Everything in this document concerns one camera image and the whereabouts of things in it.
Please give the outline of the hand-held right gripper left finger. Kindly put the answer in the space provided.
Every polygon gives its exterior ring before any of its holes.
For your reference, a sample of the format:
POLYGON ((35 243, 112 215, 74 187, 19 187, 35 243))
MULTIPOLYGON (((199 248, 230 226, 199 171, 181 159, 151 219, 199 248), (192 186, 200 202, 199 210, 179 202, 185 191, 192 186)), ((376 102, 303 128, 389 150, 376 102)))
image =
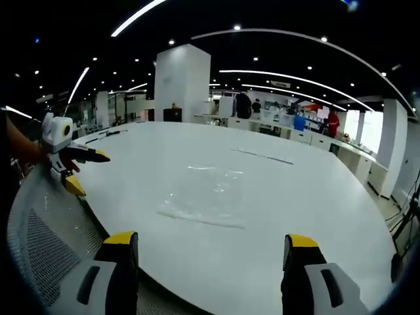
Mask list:
POLYGON ((60 283, 54 314, 136 314, 138 234, 106 238, 93 259, 79 263, 60 283))

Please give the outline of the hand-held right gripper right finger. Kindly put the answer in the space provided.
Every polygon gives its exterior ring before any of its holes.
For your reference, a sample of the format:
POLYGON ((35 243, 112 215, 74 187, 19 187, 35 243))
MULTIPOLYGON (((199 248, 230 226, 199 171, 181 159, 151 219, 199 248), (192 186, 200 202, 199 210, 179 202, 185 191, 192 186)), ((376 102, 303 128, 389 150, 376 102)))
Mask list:
POLYGON ((284 314, 369 313, 357 283, 306 236, 285 236, 280 289, 284 314))

